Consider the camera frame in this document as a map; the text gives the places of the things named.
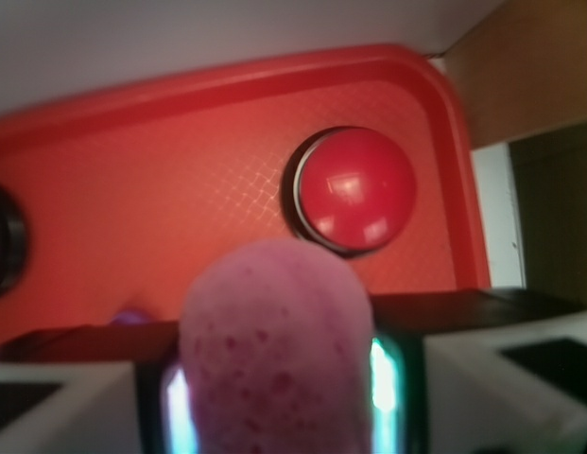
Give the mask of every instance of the glowing light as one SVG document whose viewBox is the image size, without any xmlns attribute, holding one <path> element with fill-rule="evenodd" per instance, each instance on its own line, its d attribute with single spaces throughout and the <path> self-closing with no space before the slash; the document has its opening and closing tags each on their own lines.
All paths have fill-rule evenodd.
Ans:
<svg viewBox="0 0 587 454">
<path fill-rule="evenodd" d="M 190 414 L 188 385 L 179 367 L 167 386 L 167 413 L 171 454 L 199 452 L 197 434 Z"/>
<path fill-rule="evenodd" d="M 371 347 L 372 370 L 372 452 L 398 452 L 398 383 L 396 363 L 378 339 Z"/>
</svg>

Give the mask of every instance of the blurry pink object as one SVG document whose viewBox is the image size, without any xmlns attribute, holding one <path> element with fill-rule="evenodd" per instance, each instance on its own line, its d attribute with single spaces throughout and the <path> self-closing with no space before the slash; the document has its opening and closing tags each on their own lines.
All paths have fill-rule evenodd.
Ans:
<svg viewBox="0 0 587 454">
<path fill-rule="evenodd" d="M 263 240 L 192 286 L 181 362 L 203 453 L 371 452 L 368 295 L 322 247 Z"/>
</svg>

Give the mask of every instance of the gray surface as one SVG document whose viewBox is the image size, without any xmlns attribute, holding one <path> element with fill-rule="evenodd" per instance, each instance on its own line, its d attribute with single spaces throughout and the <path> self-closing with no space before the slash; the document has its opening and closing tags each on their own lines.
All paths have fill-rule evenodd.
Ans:
<svg viewBox="0 0 587 454">
<path fill-rule="evenodd" d="M 56 97 L 359 44 L 446 50 L 503 0 L 0 0 L 0 114 Z"/>
</svg>

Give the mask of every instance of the red dome button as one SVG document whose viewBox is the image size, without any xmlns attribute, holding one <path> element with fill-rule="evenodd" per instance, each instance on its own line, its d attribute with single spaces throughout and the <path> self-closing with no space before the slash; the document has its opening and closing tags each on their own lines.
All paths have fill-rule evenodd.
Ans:
<svg viewBox="0 0 587 454">
<path fill-rule="evenodd" d="M 386 245 L 408 221 L 415 195 L 413 169 L 400 147 L 361 128 L 319 138 L 294 180 L 295 206 L 308 234 L 339 253 Z"/>
</svg>

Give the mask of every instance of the red panel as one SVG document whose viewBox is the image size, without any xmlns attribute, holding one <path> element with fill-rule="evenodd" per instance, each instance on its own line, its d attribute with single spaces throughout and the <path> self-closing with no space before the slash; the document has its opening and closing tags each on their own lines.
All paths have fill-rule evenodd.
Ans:
<svg viewBox="0 0 587 454">
<path fill-rule="evenodd" d="M 0 341 L 106 323 L 123 307 L 178 317 L 204 267 L 290 236 L 290 154 L 333 126 L 380 131 L 417 179 L 404 230 L 353 260 L 372 293 L 489 284 L 467 132 L 446 80 L 391 45 L 325 51 L 145 82 L 0 118 L 0 184 L 31 234 Z"/>
</svg>

